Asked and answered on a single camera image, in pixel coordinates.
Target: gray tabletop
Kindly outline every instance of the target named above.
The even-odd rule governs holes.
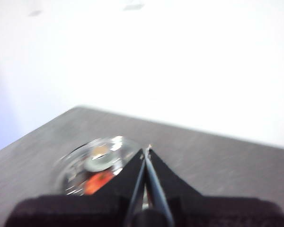
[[[0,151],[0,227],[17,202],[52,193],[53,164],[79,145],[123,135],[205,195],[249,196],[284,210],[284,149],[74,108]]]

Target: blurry object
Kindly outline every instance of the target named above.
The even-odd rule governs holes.
[[[106,145],[95,147],[84,162],[84,168],[90,172],[99,172],[111,167],[118,160],[116,152]]]
[[[84,194],[91,195],[98,191],[102,186],[109,182],[115,175],[111,171],[106,170],[93,175],[84,186]]]
[[[25,0],[28,8],[28,16],[36,17],[42,13],[42,3],[41,0]]]
[[[95,185],[109,176],[94,175],[86,186],[91,184],[93,193]],[[147,208],[142,205],[144,186]],[[202,195],[148,148],[91,196],[46,195],[22,201],[5,227],[23,226],[284,227],[284,213],[278,205],[257,198]]]
[[[54,191],[67,195],[93,193],[118,175],[140,149],[139,144],[123,136],[96,139],[82,145],[56,163],[52,179]]]
[[[138,10],[144,6],[142,0],[125,0],[125,7],[123,10]]]

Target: gray surface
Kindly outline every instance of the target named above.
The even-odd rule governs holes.
[[[259,197],[284,210],[284,150],[115,114],[74,108],[0,151],[0,227],[15,204],[51,193],[53,164],[99,137],[124,135],[203,194]]]

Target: white wall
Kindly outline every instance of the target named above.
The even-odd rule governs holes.
[[[0,0],[0,149],[82,104],[284,147],[284,0],[123,3]]]

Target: black plastic part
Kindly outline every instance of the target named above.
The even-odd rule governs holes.
[[[123,227],[128,227],[131,224],[135,210],[140,205],[142,207],[143,203],[143,192],[145,187],[145,160],[143,161],[140,172],[136,181],[135,188],[133,190],[133,196],[129,202],[129,206],[125,215],[123,222]]]
[[[122,226],[142,164],[141,154],[138,152],[117,177],[92,196],[44,196],[21,202],[6,227]],[[254,198],[202,196],[153,151],[151,162],[177,227],[284,227],[284,214],[274,203]],[[136,217],[137,225],[145,217],[143,213]]]
[[[165,197],[165,193],[162,189],[162,186],[160,184],[160,180],[158,179],[158,176],[156,174],[156,171],[153,167],[152,162],[150,161],[150,155],[145,155],[145,165],[146,170],[146,185],[151,195],[151,201],[153,203],[153,207],[160,211],[162,214],[164,214],[166,220],[167,220],[167,226],[168,227],[174,227],[174,219],[171,214],[168,202]]]
[[[159,211],[146,209],[137,213],[130,227],[167,227],[165,216]]]

